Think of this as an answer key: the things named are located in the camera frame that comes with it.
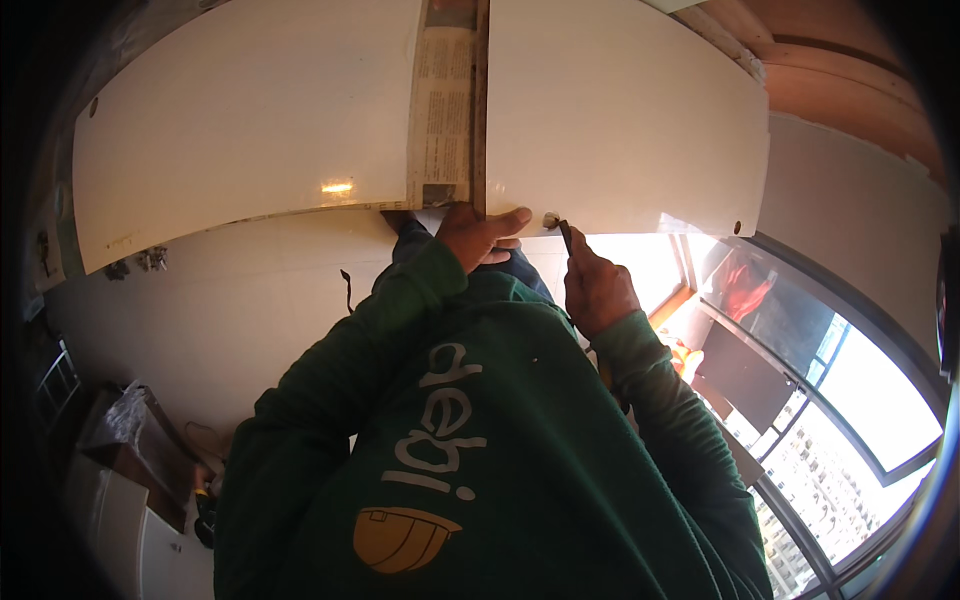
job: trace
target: hand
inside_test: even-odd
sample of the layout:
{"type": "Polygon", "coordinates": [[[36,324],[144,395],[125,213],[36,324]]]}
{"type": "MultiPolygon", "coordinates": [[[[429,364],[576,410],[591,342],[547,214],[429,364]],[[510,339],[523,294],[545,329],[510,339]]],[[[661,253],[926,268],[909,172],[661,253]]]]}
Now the hand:
{"type": "Polygon", "coordinates": [[[469,274],[479,265],[510,260],[510,253],[502,249],[519,248],[520,240],[501,238],[518,233],[533,216],[529,208],[521,207],[481,221],[470,204],[456,203],[440,223],[437,239],[450,248],[469,274]]]}
{"type": "Polygon", "coordinates": [[[630,272],[593,253],[587,238],[571,227],[566,261],[566,312],[588,340],[640,310],[630,272]]]}

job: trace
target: wooden ceiling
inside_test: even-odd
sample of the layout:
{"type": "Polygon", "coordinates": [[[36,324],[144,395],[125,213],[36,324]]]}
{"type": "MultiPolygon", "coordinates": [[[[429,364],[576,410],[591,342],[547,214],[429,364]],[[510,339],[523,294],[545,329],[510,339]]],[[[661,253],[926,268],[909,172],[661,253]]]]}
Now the wooden ceiling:
{"type": "Polygon", "coordinates": [[[940,151],[902,62],[856,0],[698,5],[762,62],[770,110],[912,156],[945,185],[940,151]]]}

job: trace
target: man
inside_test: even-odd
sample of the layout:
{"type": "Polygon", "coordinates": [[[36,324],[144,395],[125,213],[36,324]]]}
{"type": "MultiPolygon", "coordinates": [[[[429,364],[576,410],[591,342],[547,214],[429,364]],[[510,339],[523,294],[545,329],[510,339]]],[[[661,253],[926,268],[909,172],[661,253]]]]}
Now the man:
{"type": "Polygon", "coordinates": [[[237,428],[220,598],[773,596],[753,500],[630,274],[572,229],[566,308],[639,436],[509,274],[531,218],[456,205],[436,239],[394,218],[402,264],[237,428]]]}

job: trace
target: white cabinet door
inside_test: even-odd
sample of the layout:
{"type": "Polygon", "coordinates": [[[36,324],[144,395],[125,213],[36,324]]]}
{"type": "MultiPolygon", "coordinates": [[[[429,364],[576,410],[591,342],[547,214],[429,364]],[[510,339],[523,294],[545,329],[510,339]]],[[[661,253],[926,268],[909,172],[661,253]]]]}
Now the white cabinet door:
{"type": "Polygon", "coordinates": [[[143,600],[213,600],[213,550],[178,533],[150,509],[142,540],[143,600]]]}
{"type": "Polygon", "coordinates": [[[488,85],[487,213],[532,208],[521,236],[548,210],[587,233],[753,235],[767,94],[666,14],[492,0],[488,85]]]}
{"type": "Polygon", "coordinates": [[[403,201],[421,6],[233,0],[137,57],[76,121],[86,272],[241,219],[403,201]]]}

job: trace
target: left hand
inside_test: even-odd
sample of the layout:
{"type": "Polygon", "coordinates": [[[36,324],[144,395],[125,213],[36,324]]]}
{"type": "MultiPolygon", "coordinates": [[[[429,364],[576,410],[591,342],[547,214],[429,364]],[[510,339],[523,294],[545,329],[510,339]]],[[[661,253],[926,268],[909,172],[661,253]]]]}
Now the left hand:
{"type": "Polygon", "coordinates": [[[510,260],[505,249],[519,248],[520,240],[503,238],[519,233],[533,216],[529,208],[522,206],[482,221],[473,206],[456,203],[446,212],[437,239],[450,248],[464,273],[470,274],[480,265],[510,260]]]}

